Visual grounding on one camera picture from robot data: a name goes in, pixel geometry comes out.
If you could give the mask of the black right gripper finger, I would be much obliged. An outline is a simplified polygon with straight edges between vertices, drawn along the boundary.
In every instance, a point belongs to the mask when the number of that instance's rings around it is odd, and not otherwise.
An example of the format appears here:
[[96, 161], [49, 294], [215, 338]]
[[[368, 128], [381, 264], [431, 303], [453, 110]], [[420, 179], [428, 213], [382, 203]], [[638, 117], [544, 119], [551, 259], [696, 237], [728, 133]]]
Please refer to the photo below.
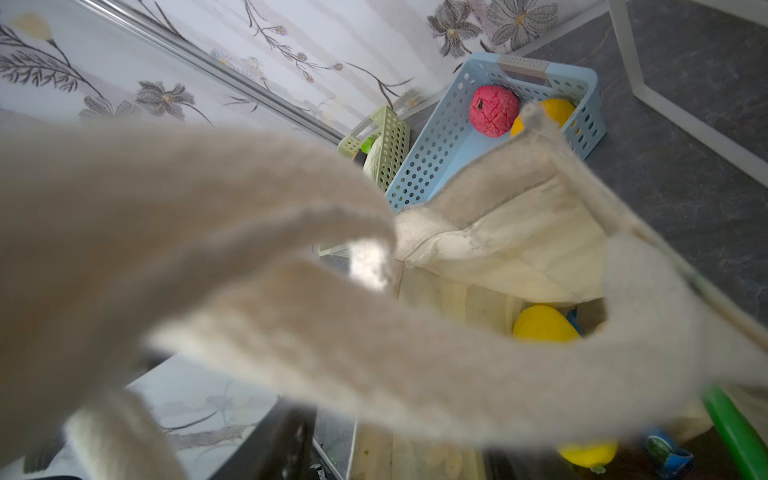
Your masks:
[[278, 400], [212, 480], [307, 479], [317, 409]]

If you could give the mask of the cream canvas tote bag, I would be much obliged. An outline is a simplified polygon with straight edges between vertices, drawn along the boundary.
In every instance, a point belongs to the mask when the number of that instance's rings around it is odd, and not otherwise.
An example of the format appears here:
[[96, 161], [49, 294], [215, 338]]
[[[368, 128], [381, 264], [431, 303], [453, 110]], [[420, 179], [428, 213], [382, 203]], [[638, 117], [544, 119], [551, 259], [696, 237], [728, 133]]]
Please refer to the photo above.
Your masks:
[[[180, 479], [126, 386], [147, 350], [459, 444], [637, 434], [713, 384], [763, 389], [767, 331], [702, 279], [543, 111], [399, 214], [285, 132], [112, 121], [1, 135], [1, 462], [64, 433], [95, 479]], [[523, 343], [409, 307], [397, 260], [543, 191], [606, 235], [601, 328]]]

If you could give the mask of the yellow mango toy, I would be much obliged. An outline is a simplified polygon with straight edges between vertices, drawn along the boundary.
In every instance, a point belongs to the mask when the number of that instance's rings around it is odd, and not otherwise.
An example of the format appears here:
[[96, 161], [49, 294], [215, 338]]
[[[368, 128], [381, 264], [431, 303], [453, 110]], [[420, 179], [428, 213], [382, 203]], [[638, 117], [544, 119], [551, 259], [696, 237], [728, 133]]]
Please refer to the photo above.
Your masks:
[[513, 325], [512, 335], [518, 339], [554, 343], [568, 343], [581, 338], [563, 314], [545, 305], [534, 305], [523, 310]]

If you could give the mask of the yellow apple toy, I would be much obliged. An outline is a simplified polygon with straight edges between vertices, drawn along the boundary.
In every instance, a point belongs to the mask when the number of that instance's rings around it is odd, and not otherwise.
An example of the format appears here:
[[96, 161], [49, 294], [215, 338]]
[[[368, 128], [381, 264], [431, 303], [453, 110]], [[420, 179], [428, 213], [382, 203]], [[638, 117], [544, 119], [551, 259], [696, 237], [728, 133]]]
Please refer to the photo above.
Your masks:
[[557, 452], [569, 463], [597, 472], [613, 461], [618, 451], [616, 442], [560, 447]]

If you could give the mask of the green chili pepper toy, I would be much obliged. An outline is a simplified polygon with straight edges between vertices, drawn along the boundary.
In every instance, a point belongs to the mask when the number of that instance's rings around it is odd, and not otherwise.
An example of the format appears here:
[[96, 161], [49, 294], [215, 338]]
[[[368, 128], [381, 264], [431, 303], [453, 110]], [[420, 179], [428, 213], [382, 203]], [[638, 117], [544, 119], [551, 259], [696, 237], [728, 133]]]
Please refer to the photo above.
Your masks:
[[742, 479], [767, 480], [767, 445], [718, 386], [707, 388], [703, 404]]

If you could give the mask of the blue candy bag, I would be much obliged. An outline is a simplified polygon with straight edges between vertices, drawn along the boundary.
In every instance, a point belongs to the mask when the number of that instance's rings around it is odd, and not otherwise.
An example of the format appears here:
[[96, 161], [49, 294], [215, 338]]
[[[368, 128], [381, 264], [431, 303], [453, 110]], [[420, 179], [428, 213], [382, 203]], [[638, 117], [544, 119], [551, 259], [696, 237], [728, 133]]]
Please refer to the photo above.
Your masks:
[[676, 479], [692, 463], [694, 456], [663, 431], [653, 430], [645, 439], [645, 451], [661, 479]]

